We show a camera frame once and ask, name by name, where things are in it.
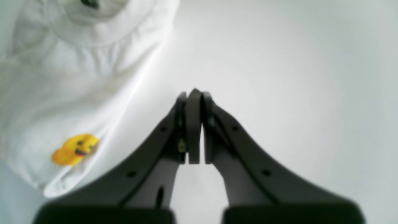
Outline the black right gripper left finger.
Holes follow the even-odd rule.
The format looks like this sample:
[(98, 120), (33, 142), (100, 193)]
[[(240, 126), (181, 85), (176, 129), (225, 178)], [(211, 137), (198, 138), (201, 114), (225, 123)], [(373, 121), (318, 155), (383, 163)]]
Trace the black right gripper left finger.
[(44, 205), (36, 224), (175, 224), (169, 209), (178, 167), (200, 162), (201, 91), (181, 93), (152, 133), (118, 166)]

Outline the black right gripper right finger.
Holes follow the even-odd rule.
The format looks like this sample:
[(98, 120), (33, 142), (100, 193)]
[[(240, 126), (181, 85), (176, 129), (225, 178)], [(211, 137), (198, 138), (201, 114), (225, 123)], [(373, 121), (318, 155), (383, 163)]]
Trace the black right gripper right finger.
[(364, 224), (359, 207), (267, 154), (208, 92), (202, 94), (205, 162), (223, 177), (223, 224)]

